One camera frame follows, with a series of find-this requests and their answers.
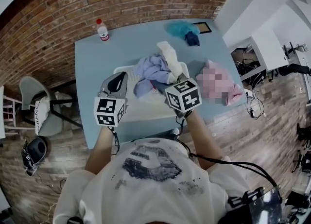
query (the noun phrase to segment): picture frame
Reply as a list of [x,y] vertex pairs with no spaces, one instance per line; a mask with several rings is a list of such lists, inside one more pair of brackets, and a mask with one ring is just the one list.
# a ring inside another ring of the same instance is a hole
[[206,22],[198,22],[198,23],[193,23],[193,24],[198,26],[198,28],[200,30],[200,34],[205,34],[205,33],[212,32],[212,30],[210,29],[210,27],[207,25]]

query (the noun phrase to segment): white t-shirt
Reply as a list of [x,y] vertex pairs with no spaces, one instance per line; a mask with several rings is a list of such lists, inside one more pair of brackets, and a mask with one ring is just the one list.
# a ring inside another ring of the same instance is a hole
[[121,146],[98,175],[71,173],[53,224],[73,216],[84,224],[216,224],[227,212],[228,196],[247,190],[236,166],[216,164],[205,171],[180,143],[141,139]]

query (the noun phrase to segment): brick wall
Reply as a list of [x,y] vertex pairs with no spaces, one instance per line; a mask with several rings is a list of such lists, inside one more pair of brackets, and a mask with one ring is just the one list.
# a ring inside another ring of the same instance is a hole
[[173,18],[215,18],[226,0],[31,0],[0,30],[0,85],[19,92],[32,75],[47,86],[75,78],[74,42],[109,29]]

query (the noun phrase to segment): person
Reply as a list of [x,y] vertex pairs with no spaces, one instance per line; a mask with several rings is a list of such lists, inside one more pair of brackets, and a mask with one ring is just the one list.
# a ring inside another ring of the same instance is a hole
[[[197,154],[230,161],[193,110],[186,118]],[[165,138],[125,143],[111,160],[113,134],[103,127],[84,170],[72,172],[53,223],[78,216],[85,224],[216,224],[230,210],[229,196],[249,186],[234,165],[198,159]]]

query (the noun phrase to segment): pink cloth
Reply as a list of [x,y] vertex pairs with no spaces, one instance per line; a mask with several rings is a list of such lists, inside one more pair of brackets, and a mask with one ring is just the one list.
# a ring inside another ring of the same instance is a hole
[[203,98],[225,99],[225,105],[237,102],[243,95],[240,85],[235,84],[227,69],[210,60],[196,77]]

